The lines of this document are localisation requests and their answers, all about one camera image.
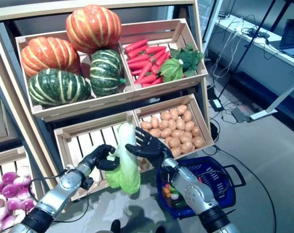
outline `desk leg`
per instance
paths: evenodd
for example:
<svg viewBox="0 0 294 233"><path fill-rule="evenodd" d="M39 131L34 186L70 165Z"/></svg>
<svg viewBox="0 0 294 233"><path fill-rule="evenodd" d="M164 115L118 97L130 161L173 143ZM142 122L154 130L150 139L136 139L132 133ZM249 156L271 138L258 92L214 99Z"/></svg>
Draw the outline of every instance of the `desk leg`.
<svg viewBox="0 0 294 233"><path fill-rule="evenodd" d="M283 94L281 94L266 110L263 110L261 112L255 113L250 116L252 120L257 120L259 118L271 115L273 113L276 113L277 110L275 109L286 97L288 97L292 91L294 90L294 83L288 88L287 91L285 91Z"/></svg>

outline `black cable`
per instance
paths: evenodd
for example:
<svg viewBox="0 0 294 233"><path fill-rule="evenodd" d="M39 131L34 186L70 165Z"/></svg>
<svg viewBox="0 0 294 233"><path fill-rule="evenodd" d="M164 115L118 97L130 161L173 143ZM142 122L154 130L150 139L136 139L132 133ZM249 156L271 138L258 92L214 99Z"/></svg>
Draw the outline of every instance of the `black cable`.
<svg viewBox="0 0 294 233"><path fill-rule="evenodd" d="M229 155L231 158L235 159L236 161L238 161L243 167L245 167L250 173L252 173L252 175L259 181L259 183L262 185L262 187L264 188L265 192L267 193L268 195L268 198L271 202L271 206L272 206L272 211L273 211L273 218L274 218L274 233L277 232L277 215L276 215L276 212L275 212L275 207L274 207L274 204L273 204L273 201L272 201L272 198L270 196L270 193L268 192L267 188L264 186L264 184L262 183L262 181L258 178L258 176L252 172L251 169L249 169L241 160L239 160L237 157L233 156L232 154L224 151L223 149L220 149L218 146L214 146L217 150L219 151L222 151L223 153Z"/></svg>
<svg viewBox="0 0 294 233"><path fill-rule="evenodd" d="M76 221L82 219L82 218L85 216L85 214L86 214L87 211L88 211L88 208L89 208L89 194L87 194L87 208L85 209L83 215L81 215L78 219L71 220L71 221L59 221L59 220L56 220L56 221L54 221L54 222L61 222L61 223L76 222Z"/></svg>

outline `potato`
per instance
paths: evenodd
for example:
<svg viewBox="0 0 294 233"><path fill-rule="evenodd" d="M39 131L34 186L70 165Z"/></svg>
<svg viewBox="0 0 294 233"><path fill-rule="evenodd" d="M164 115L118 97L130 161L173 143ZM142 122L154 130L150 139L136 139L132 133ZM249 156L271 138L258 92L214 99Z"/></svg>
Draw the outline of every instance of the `potato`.
<svg viewBox="0 0 294 233"><path fill-rule="evenodd" d="M181 130L174 130L171 134L172 137L180 137L183 135L183 132Z"/></svg>
<svg viewBox="0 0 294 233"><path fill-rule="evenodd" d="M177 111L177 109L171 109L170 114L171 114L171 117L172 117L173 120L178 119L178 111Z"/></svg>
<svg viewBox="0 0 294 233"><path fill-rule="evenodd" d="M142 127L143 129L150 130L150 129L152 128L152 125L151 125L151 123L148 122L148 121L143 121L143 122L141 123L141 127Z"/></svg>
<svg viewBox="0 0 294 233"><path fill-rule="evenodd" d="M161 130L159 129L151 129L149 132L152 136L154 137L160 137L161 135Z"/></svg>
<svg viewBox="0 0 294 233"><path fill-rule="evenodd" d="M202 137L195 137L193 139L193 143L196 148L200 148L204 145L204 141Z"/></svg>
<svg viewBox="0 0 294 233"><path fill-rule="evenodd" d="M170 119L170 120L168 121L168 127L169 127L172 131L174 131L174 130L176 129L176 122L175 122L175 120Z"/></svg>
<svg viewBox="0 0 294 233"><path fill-rule="evenodd" d="M153 116L151 118L150 123L151 123L152 128L154 128L154 129L157 129L159 127L159 119L156 116Z"/></svg>
<svg viewBox="0 0 294 233"><path fill-rule="evenodd" d="M181 143L192 142L192 137L187 137L184 134L184 135L180 136L180 141L181 141Z"/></svg>
<svg viewBox="0 0 294 233"><path fill-rule="evenodd" d="M185 132L184 133L184 136L189 137L189 138L192 139L192 134L190 132Z"/></svg>
<svg viewBox="0 0 294 233"><path fill-rule="evenodd" d="M181 148L180 147L175 147L171 149L172 155L174 158L180 156L181 154Z"/></svg>
<svg viewBox="0 0 294 233"><path fill-rule="evenodd" d="M190 132L195 126L195 123L191 120L185 124L185 131Z"/></svg>
<svg viewBox="0 0 294 233"><path fill-rule="evenodd" d="M166 143L168 145L168 142L171 140L172 137L166 137L164 143Z"/></svg>
<svg viewBox="0 0 294 233"><path fill-rule="evenodd" d="M175 148L180 146L180 139L177 137L172 137L171 140L168 142L170 148Z"/></svg>
<svg viewBox="0 0 294 233"><path fill-rule="evenodd" d="M198 126L194 126L194 128L191 130L193 137L198 137L201 134L201 131Z"/></svg>
<svg viewBox="0 0 294 233"><path fill-rule="evenodd" d="M178 115L179 116L183 115L186 110L187 110L187 106L186 105L178 106L178 108L177 108Z"/></svg>
<svg viewBox="0 0 294 233"><path fill-rule="evenodd" d="M181 153L189 153L192 149L192 142L185 142L181 145Z"/></svg>
<svg viewBox="0 0 294 233"><path fill-rule="evenodd" d="M185 129L185 122L183 121L183 119L177 119L176 128L179 129L179 130L184 130Z"/></svg>
<svg viewBox="0 0 294 233"><path fill-rule="evenodd" d="M165 130L166 128L168 128L168 126L169 126L168 120L163 120L159 124L160 130Z"/></svg>
<svg viewBox="0 0 294 233"><path fill-rule="evenodd" d="M191 112L189 110L186 110L185 113L182 115L182 119L185 122L191 121L192 115Z"/></svg>
<svg viewBox="0 0 294 233"><path fill-rule="evenodd" d="M161 113L161 120L170 120L172 119L171 114L169 113Z"/></svg>
<svg viewBox="0 0 294 233"><path fill-rule="evenodd" d="M167 128L161 132L161 138L169 137L171 136L171 134L172 134L172 130L170 128Z"/></svg>

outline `red carrot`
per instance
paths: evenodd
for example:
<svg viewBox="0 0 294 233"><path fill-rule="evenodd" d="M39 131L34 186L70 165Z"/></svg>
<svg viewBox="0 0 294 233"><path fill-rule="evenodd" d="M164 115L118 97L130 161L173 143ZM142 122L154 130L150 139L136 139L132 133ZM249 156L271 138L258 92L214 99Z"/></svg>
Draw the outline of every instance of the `red carrot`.
<svg viewBox="0 0 294 233"><path fill-rule="evenodd" d="M140 47L140 48L138 48L138 49L132 50L131 52L128 53L128 57L129 57L130 59L132 59L133 57L138 56L138 55L139 55L141 52L143 52L147 47L148 47L148 46L146 45L146 46L142 46L142 47Z"/></svg>
<svg viewBox="0 0 294 233"><path fill-rule="evenodd" d="M132 51L132 50L134 50L134 49L137 49L137 48L139 48L139 47L142 47L143 45L147 44L147 42L148 42L147 39L145 39L145 40L140 40L140 41L136 41L136 42L134 42L134 43L132 43L132 44L126 46L126 47L124 48L124 50L128 53L128 52L130 52L130 51Z"/></svg>
<svg viewBox="0 0 294 233"><path fill-rule="evenodd" d="M147 61L148 58L149 58L148 54L139 55L137 57L129 59L128 64L133 63L133 62Z"/></svg>
<svg viewBox="0 0 294 233"><path fill-rule="evenodd" d="M161 57L159 57L159 59L156 61L156 65L160 67L166 60L168 54L169 51L165 52Z"/></svg>
<svg viewBox="0 0 294 233"><path fill-rule="evenodd" d="M142 78L145 76L145 74L146 74L147 72L150 71L151 67L152 67L152 63L147 62L147 63L144 65L144 67L142 68L142 72L139 74L137 80L142 79Z"/></svg>
<svg viewBox="0 0 294 233"><path fill-rule="evenodd" d="M160 84L160 83L162 83L162 77L160 77L160 78L157 78L155 81L153 81L151 84L152 85L156 85L156 84Z"/></svg>
<svg viewBox="0 0 294 233"><path fill-rule="evenodd" d="M151 63L154 63L164 54L164 52L165 52L165 50L161 50L160 52L157 52L155 55L149 57L149 61Z"/></svg>
<svg viewBox="0 0 294 233"><path fill-rule="evenodd" d="M155 66L155 65L153 65L152 68L151 68L151 72L152 72L153 74L158 74L159 69L160 69L159 66Z"/></svg>
<svg viewBox="0 0 294 233"><path fill-rule="evenodd" d="M135 70L135 71L132 71L131 74L132 74L133 76L135 76L135 75L139 75L141 72L142 72L142 69L137 69L137 70Z"/></svg>
<svg viewBox="0 0 294 233"><path fill-rule="evenodd" d="M146 64L149 64L149 61L140 61L140 62L133 62L129 64L130 69L141 69L143 68Z"/></svg>
<svg viewBox="0 0 294 233"><path fill-rule="evenodd" d="M135 84L143 84L143 83L152 83L157 79L157 76L154 74L142 77L141 79L136 80L134 83Z"/></svg>
<svg viewBox="0 0 294 233"><path fill-rule="evenodd" d="M151 54L151 53L157 53L157 52L159 52L161 50L165 50L165 49L166 49L165 46L153 46L153 47L149 46L145 49L145 52L147 54Z"/></svg>
<svg viewBox="0 0 294 233"><path fill-rule="evenodd" d="M148 87L148 86L152 86L152 84L151 83L143 83L142 84L142 87Z"/></svg>

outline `wooden crate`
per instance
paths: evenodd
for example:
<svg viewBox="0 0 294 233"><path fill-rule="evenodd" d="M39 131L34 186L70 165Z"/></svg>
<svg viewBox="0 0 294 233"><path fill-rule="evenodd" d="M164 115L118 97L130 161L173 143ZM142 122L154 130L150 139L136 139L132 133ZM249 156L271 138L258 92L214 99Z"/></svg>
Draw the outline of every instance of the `wooden crate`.
<svg viewBox="0 0 294 233"><path fill-rule="evenodd" d="M31 178L33 179L36 177L35 173L32 171L30 160L24 147L18 147L0 152L0 181L1 176L4 173L9 171L16 172L17 168L20 166L28 166L31 172ZM41 198L44 194L40 182L34 182L32 185L32 190L37 199Z"/></svg>
<svg viewBox="0 0 294 233"><path fill-rule="evenodd" d="M190 43L195 50L202 50L202 48L198 49L196 46L194 38L184 18L123 24L122 37L119 43L122 47L122 56L125 60L125 64L127 64L126 60L128 57L124 52L124 47L142 39L148 39L149 46L166 46L166 51L169 51L170 49L177 50L184 48L188 43ZM128 76L132 77L131 70L128 65L126 65L126 70L128 72ZM177 81L142 88L140 84L134 84L134 81L138 78L138 76L133 76L131 81L133 82L135 90L134 100L151 98L164 93L174 92L195 86L201 82L207 74L204 61L202 60L197 67L195 76L183 78Z"/></svg>
<svg viewBox="0 0 294 233"><path fill-rule="evenodd" d="M135 109L135 117L137 117L137 121L141 123L144 121L150 121L152 116L158 117L160 120L160 113L166 112L172 108L177 108L179 105L185 104L188 108L188 110L192 114L192 121L195 123L196 126L198 126L201 130L201 137L204 140L204 146L201 148L198 148L196 150L191 151L190 153L181 154L179 157L175 159L179 159L181 157L184 157L188 154L194 153L198 150L204 149L206 147L210 147L214 145L214 141L212 139L212 136L210 134L210 131L206 125L206 122L204 120L204 117L200 111L200 108L196 102L196 98L193 94L188 96L179 97L172 100L167 100L164 102L152 104L146 107Z"/></svg>
<svg viewBox="0 0 294 233"><path fill-rule="evenodd" d="M56 38L67 40L67 41L69 40L67 37L66 31L16 37L16 45L17 45L20 63L21 63L22 49L28 45L28 42L31 39L37 38L39 36L56 37ZM112 49L114 49L118 53L121 53L119 45L113 47ZM88 78L90 76L91 55L82 53L82 52L78 52L78 54L80 56L82 76L87 78L86 79L87 82L90 83ZM120 93L96 98L96 95L92 91L92 94L91 94L92 96L91 96L91 99L89 100L84 100L84 101L80 101L76 103L70 103L70 104L65 104L65 105L45 109L41 105L35 105L32 102L32 99L28 92L28 86L27 86L27 81L29 80L30 77L25 73L23 66L21 66L21 68L22 68L24 83L26 85L28 100L30 103L32 114L35 115L36 117L42 118L46 122L54 121L58 119L64 119L64 118L72 117L72 116L77 116L83 113L88 113L88 112L92 112L92 111L103 109L103 108L109 108L112 106L121 105L121 104L132 101L133 87L132 87L132 82L130 81L131 78L128 76L128 73L124 70L124 78L126 79L127 82L125 85L120 86Z"/></svg>
<svg viewBox="0 0 294 233"><path fill-rule="evenodd" d="M92 152L101 144L112 145L117 148L118 134L117 129L122 123L131 123L137 126L136 117L133 111L123 112L87 122L66 126L54 130L58 149L61 155L63 166L68 164L76 166L84 156ZM146 161L139 161L141 170L151 169ZM88 193L94 193L108 187L105 180L105 172L95 168L90 177L94 179L94 183ZM86 195L84 189L79 189L72 200L82 198Z"/></svg>

